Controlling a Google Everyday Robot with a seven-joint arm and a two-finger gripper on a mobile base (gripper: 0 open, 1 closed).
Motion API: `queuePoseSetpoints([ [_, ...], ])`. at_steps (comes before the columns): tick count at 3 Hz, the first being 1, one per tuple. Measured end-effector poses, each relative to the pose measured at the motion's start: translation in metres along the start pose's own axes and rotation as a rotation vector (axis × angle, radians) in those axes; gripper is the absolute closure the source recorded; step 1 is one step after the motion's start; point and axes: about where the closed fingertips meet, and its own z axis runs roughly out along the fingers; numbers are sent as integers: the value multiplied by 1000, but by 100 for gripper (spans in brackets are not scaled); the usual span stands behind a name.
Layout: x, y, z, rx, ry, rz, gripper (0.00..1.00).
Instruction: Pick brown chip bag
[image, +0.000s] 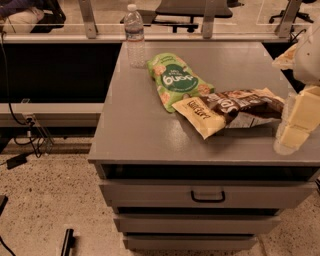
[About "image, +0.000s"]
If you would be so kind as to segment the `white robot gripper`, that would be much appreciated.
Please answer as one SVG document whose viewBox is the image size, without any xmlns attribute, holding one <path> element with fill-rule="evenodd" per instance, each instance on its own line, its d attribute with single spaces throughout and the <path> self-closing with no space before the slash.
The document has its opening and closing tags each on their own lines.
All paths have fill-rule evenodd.
<svg viewBox="0 0 320 256">
<path fill-rule="evenodd" d="M 320 84 L 320 23 L 313 23 L 299 39 L 276 57 L 272 66 L 292 69 L 296 80 Z M 320 87 L 306 86 L 297 95 L 290 93 L 278 126 L 274 150 L 290 155 L 299 150 L 310 134 L 320 125 Z"/>
</svg>

